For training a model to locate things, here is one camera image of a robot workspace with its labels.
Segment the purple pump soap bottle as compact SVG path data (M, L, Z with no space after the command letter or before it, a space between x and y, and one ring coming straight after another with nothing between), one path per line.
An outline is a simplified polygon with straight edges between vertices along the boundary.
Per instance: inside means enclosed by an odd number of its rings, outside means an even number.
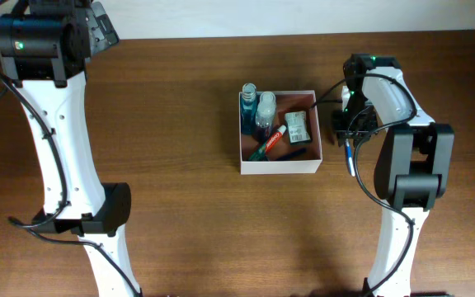
M254 138L265 142L270 137L276 112L276 99L273 92L263 92L256 109Z

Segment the green white soap box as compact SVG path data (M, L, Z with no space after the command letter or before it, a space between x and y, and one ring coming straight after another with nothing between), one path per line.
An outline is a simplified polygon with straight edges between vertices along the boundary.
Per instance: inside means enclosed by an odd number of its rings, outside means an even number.
M308 132L306 111L287 112L284 119L291 145L310 144L312 142L311 134Z

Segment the blue disposable razor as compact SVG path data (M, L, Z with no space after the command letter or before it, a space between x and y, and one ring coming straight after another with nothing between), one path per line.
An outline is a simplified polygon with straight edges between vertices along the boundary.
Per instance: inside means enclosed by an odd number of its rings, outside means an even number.
M300 148L298 150L295 150L291 153L287 153L286 155L283 155L279 158L276 159L276 162L283 162L283 161L289 161L293 158L296 158L298 156L301 156L303 154L305 154L307 152L307 149L306 148Z

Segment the white open cardboard box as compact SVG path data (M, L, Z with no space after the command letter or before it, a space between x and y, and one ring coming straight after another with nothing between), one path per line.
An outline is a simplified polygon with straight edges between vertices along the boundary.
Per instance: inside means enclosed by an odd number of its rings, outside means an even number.
M242 175L269 174L307 174L315 173L320 167L322 157L321 132L317 109L311 109L316 101L315 91L273 91L276 98L276 114L274 127L285 125L284 115L287 112L306 111L308 132L311 134L310 144L291 145L288 131L275 147L266 154L266 161L249 161L249 157L259 148L260 144L251 136L241 133L241 123L238 123L240 143L240 171ZM289 161L276 162L276 159L300 148L307 152Z

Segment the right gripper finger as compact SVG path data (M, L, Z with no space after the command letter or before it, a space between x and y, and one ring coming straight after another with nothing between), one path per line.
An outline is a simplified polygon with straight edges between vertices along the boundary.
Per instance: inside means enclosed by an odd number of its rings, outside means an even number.
M334 110L332 112L332 129L333 134L336 136L336 141L339 147L342 147L346 138L346 115L342 110Z
M373 107L368 107L357 117L354 131L352 132L352 144L354 147L378 126L377 113Z

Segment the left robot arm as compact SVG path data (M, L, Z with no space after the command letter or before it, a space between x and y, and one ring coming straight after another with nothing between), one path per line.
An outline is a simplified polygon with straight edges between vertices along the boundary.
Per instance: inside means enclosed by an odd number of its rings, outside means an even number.
M97 1L22 0L0 16L0 80L21 103L40 163L44 203L10 223L41 241L85 249L102 296L140 296L125 227L131 192L99 180L85 116L87 63L119 43Z

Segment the teal mouthwash bottle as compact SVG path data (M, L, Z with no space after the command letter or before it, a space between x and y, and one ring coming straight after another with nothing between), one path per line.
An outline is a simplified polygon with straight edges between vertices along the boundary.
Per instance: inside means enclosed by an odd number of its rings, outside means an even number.
M253 83L245 83L242 86L240 97L241 132L243 134L252 134L255 125L257 103L256 86Z

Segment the blue white toothbrush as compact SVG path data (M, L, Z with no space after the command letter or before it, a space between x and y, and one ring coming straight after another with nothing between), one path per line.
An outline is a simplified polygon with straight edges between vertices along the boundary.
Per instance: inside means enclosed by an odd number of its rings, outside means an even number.
M347 166L348 172L352 177L355 177L355 169L354 169L354 162L353 162L353 155L352 155L352 148L350 145L350 141L348 139L345 139L344 145L345 145L345 153L346 153L346 166Z

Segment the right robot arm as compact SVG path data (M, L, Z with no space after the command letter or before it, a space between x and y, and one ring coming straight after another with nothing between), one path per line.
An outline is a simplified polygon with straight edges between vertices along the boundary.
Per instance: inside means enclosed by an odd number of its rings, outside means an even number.
M350 174L360 182L360 151L385 137L374 168L374 190L361 189L383 210L374 264L363 296L411 296L411 273L421 228L446 191L454 131L427 115L393 56L353 54L343 64L342 108L332 114Z

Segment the Colgate toothpaste tube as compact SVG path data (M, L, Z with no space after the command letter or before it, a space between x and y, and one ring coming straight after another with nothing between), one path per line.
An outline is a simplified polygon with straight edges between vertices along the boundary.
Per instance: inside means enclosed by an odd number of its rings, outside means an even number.
M249 157L248 160L261 161L266 156L266 154L269 153L275 147L275 145L283 138L283 135L285 134L286 130L286 125L280 126L278 130Z

